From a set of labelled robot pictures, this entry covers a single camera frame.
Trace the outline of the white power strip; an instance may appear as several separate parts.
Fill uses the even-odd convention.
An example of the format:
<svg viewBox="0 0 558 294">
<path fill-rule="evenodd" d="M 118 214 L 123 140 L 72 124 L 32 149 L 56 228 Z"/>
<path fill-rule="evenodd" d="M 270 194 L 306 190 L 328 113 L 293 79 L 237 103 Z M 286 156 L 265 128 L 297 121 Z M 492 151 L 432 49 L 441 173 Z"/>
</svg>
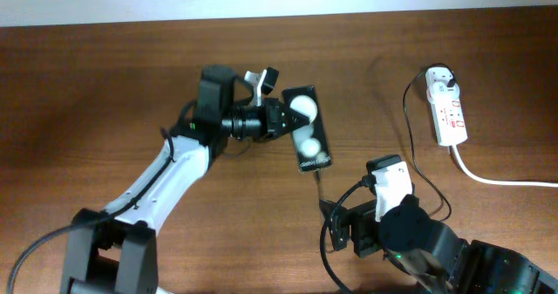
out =
<svg viewBox="0 0 558 294">
<path fill-rule="evenodd" d="M 427 79 L 455 79 L 455 77 L 449 68 L 440 65 L 427 69 L 425 80 Z M 466 124 L 459 98 L 437 104 L 430 103 L 430 105 L 440 146 L 457 146 L 467 140 Z"/>
</svg>

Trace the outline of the black samsung galaxy phone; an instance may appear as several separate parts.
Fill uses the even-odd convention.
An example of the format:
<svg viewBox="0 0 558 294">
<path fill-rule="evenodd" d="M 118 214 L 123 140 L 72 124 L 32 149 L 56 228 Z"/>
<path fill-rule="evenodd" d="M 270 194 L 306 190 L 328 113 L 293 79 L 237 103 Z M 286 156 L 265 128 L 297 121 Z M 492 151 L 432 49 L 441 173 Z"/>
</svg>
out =
<svg viewBox="0 0 558 294">
<path fill-rule="evenodd" d="M 299 171 L 310 173 L 329 167 L 332 157 L 316 88 L 313 85 L 291 87 L 282 91 L 282 97 L 289 109 L 305 115 L 310 121 L 291 133 Z"/>
</svg>

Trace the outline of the white usb charger adapter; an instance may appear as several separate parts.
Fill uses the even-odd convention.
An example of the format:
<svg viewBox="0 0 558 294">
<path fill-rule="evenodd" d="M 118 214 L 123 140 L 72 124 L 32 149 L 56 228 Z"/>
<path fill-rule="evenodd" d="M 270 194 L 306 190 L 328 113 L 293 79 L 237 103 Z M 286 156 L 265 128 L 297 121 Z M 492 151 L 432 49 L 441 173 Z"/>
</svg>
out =
<svg viewBox="0 0 558 294">
<path fill-rule="evenodd" d="M 460 89 L 456 79 L 427 79 L 426 96 L 431 104 L 458 99 Z"/>
</svg>

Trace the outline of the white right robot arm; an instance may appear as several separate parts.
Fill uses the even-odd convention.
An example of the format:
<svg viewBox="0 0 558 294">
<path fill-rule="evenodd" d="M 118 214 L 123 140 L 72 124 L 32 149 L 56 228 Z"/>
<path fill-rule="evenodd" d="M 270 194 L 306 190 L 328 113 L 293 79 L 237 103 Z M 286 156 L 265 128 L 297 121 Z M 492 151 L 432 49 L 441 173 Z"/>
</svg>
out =
<svg viewBox="0 0 558 294">
<path fill-rule="evenodd" d="M 335 250 L 352 241 L 354 252 L 365 257 L 378 251 L 396 268 L 417 280 L 418 293 L 556 293 L 557 278 L 522 254 L 478 240 L 458 237 L 448 225 L 433 220 L 419 199 L 407 195 L 379 222 L 374 200 L 352 209 L 334 208 L 321 201 L 331 215 L 328 231 Z"/>
</svg>

